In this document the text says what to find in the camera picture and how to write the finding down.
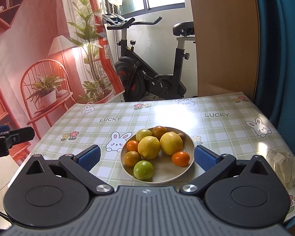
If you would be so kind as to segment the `large yellow lemon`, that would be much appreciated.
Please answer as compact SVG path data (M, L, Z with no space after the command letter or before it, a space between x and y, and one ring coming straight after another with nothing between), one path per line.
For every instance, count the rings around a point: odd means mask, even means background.
M172 156L174 153L183 149L183 141L175 132L165 133L160 138L160 145L162 151L169 156Z

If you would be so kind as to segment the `large orange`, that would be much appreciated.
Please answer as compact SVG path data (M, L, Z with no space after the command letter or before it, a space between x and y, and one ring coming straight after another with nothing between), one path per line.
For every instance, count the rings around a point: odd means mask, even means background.
M128 151L124 155L124 164L127 167L133 168L141 160L141 155L136 151Z

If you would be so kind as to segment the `green-yellow round fruit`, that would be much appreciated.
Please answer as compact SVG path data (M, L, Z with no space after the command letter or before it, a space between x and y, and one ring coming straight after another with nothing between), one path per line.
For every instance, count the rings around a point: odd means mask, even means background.
M147 137L147 136L152 136L152 133L149 129L140 129L137 133L136 133L136 140L139 142L141 141L143 138Z

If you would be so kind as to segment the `small orange tangerine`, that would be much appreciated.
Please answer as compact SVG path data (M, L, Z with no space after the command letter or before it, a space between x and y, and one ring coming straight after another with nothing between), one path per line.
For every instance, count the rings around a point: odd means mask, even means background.
M138 144L137 140L130 140L126 144L127 151L138 151Z
M179 151L171 156L172 163L179 167L185 167L190 162L190 155L187 152Z

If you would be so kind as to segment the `small brown longan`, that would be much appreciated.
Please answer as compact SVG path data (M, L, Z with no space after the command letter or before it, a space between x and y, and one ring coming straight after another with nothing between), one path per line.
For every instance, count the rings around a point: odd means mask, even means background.
M183 133L178 133L178 136L182 139L182 141L185 141L185 135Z

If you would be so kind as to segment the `green plaid tablecloth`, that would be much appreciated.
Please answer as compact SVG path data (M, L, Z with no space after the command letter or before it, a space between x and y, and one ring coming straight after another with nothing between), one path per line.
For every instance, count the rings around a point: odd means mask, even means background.
M92 173L116 187L139 185L120 161L112 139L124 144L137 131L163 126L186 133L194 144L238 159L266 156L269 151L292 156L288 145L260 110L243 93L179 100L75 104L32 150L46 159L77 154L96 144L100 162Z

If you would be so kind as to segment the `beige round plate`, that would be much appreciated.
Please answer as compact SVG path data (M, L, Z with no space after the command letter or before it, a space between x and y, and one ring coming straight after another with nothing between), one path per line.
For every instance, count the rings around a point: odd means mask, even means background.
M137 178L134 177L133 168L127 167L124 164L124 155L128 152L126 148L126 144L130 140L136 140L134 135L124 144L124 147L123 149L121 149L121 153L120 153L120 162L122 164L123 169L129 176L143 183L163 184L163 183L167 183L179 178L184 173L186 173L187 170L192 166L195 160L195 155L194 155L195 145L193 140L186 133L182 132L179 129L167 127L167 130L168 132L175 132L177 134L183 133L185 135L185 141L183 142L183 149L181 151L187 152L190 155L189 164L185 167L176 166L175 164L172 163L171 156L165 154L162 151L160 146L160 152L154 159L147 160L141 156L142 160L149 161L153 165L154 175L149 180L146 180L146 181L138 180Z

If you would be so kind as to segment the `far small orange tangerine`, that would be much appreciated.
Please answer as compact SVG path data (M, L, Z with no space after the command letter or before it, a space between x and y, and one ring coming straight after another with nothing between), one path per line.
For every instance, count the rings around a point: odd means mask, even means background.
M126 144L127 151L138 151L138 144L137 140L130 140Z

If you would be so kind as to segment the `green round fruit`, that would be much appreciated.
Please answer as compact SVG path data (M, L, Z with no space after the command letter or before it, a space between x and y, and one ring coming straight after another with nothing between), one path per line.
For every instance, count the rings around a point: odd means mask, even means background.
M154 167L149 161L141 160L134 166L133 174L138 180L146 181L154 175Z

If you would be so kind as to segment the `dark orange persimmon fruit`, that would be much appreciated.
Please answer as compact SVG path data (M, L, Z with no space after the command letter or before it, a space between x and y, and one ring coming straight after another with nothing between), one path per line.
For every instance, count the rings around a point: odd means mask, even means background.
M152 129L152 135L156 137L158 140L161 139L161 137L167 132L167 128L163 126L156 126Z

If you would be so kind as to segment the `clear plastic packaging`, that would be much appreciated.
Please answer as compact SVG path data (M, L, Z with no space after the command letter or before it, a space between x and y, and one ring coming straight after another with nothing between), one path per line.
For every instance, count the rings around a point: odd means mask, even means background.
M266 160L286 189L295 186L295 156L289 152L270 150Z

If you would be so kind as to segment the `pink room backdrop poster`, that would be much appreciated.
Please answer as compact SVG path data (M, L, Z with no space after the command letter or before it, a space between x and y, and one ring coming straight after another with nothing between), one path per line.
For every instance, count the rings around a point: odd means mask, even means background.
M70 107L124 91L104 11L104 0L0 0L0 126L36 132L10 150L17 164Z

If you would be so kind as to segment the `teal curtain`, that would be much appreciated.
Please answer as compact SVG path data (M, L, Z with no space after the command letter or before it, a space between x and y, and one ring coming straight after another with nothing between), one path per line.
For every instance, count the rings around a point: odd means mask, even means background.
M295 0L257 0L260 58L254 103L295 155Z

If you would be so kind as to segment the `wooden door panel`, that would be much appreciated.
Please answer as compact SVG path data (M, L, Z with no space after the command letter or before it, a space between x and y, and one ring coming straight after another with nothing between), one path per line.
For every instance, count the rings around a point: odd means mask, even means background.
M198 96L254 97L260 31L256 0L190 0L195 26Z

